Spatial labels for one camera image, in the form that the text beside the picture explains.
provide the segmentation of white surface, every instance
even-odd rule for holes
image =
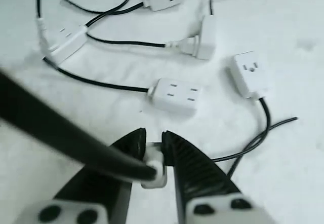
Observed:
[[[150,88],[148,94],[157,108],[174,114],[192,116],[199,109],[202,88],[186,81],[161,78],[154,89]]]
[[[230,71],[235,85],[243,98],[255,100],[265,97],[269,81],[264,62],[255,52],[237,54],[230,62]]]
[[[74,1],[100,10],[122,2]],[[109,17],[91,33],[116,40],[180,40],[198,31],[207,3],[185,0],[183,5],[160,12],[137,10]],[[220,157],[241,149],[264,127],[260,106],[241,98],[226,69],[230,56],[258,51],[277,84],[274,96],[267,98],[273,121],[291,116],[300,120],[272,131],[263,146],[244,158],[233,180],[278,223],[319,223],[324,218],[322,4],[323,0],[215,0],[218,48],[214,58],[204,63],[165,49],[93,41],[64,63],[65,69],[106,82],[152,86],[158,78],[168,77],[203,85],[203,109],[192,119],[153,108],[145,94],[84,85],[45,66],[34,52],[34,0],[0,0],[1,25],[5,27],[0,37],[0,63],[30,91],[107,144],[139,127],[147,129],[148,141],[156,142],[168,129],[209,156]],[[51,21],[49,26],[67,20],[83,24],[92,17],[59,0],[44,0],[44,16]],[[5,122],[1,122],[0,139],[2,223],[11,223],[24,206],[52,197],[80,168]],[[227,171],[229,164],[220,166]],[[135,185],[128,224],[176,222],[172,172],[169,174],[169,182],[161,190]]]

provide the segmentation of cord strain relief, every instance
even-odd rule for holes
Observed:
[[[166,48],[179,48],[179,41],[167,42]]]
[[[150,3],[148,0],[143,0],[144,7],[150,7]]]

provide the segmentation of white tabletop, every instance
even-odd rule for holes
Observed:
[[[107,10],[123,0],[74,0]],[[131,0],[128,7],[141,0]],[[269,67],[273,90],[266,99],[277,122],[299,121],[270,133],[244,157],[233,181],[278,223],[319,223],[324,203],[324,0],[215,0],[217,51],[211,61],[165,49],[103,45],[93,41],[62,67],[104,82],[149,87],[167,77],[204,86],[204,99],[190,119],[155,109],[142,93],[85,85],[44,65],[38,52],[35,0],[0,0],[0,66],[43,101],[87,132],[111,144],[143,127],[147,141],[173,131],[210,157],[240,150],[265,124],[257,102],[241,98],[228,76],[231,56],[255,50]],[[136,10],[98,22],[103,39],[163,43],[197,33],[208,0],[185,0],[160,12]],[[43,0],[49,27],[86,23],[92,15]],[[230,162],[219,166],[227,171]],[[0,217],[11,223],[24,206],[51,198],[80,165],[0,121]],[[134,185],[128,224],[176,223],[172,171],[161,190]]]

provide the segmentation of white extension cord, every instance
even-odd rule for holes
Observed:
[[[268,73],[255,52],[235,55],[230,71],[242,97],[258,100],[266,96],[269,91]]]
[[[162,78],[147,94],[159,109],[192,116],[198,109],[201,92],[201,86]]]

